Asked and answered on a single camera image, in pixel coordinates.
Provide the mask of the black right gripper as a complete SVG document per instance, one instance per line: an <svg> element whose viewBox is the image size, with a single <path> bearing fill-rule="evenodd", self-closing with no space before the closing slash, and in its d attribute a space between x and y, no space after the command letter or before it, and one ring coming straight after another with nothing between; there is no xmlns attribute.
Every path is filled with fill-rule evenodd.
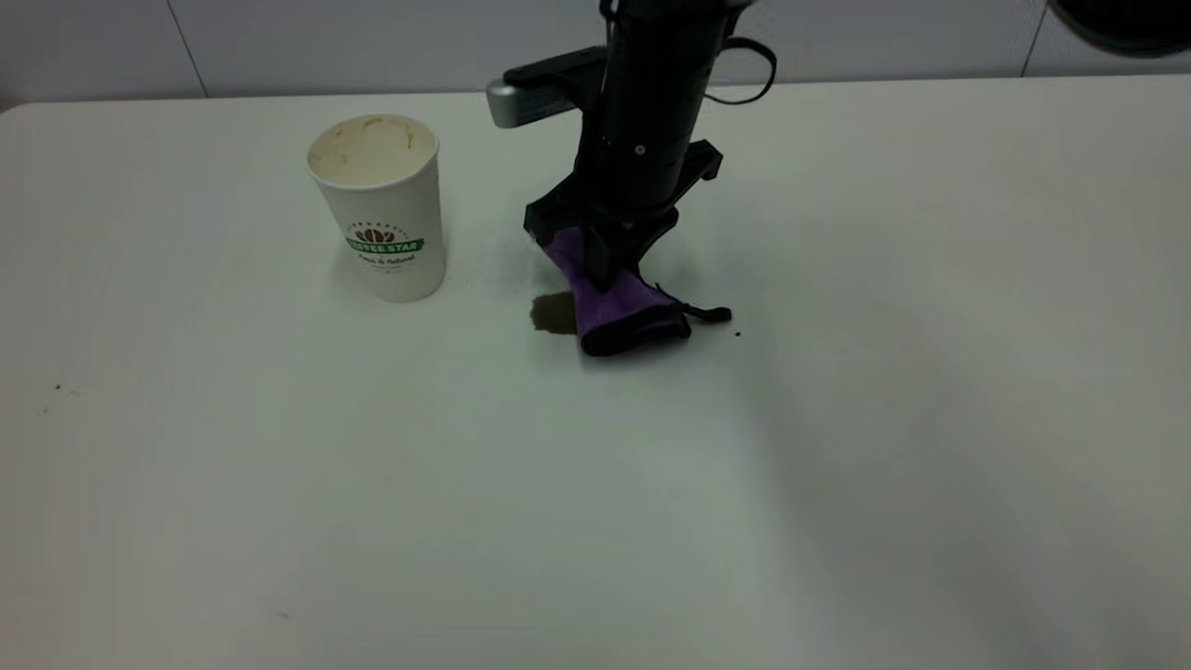
<svg viewBox="0 0 1191 670"><path fill-rule="evenodd" d="M622 273L676 225L676 203L701 180L717 179L723 155L710 140L671 140L647 148L607 139L580 140L573 169L528 203L524 228L540 248L578 248L596 289Z"/></svg>

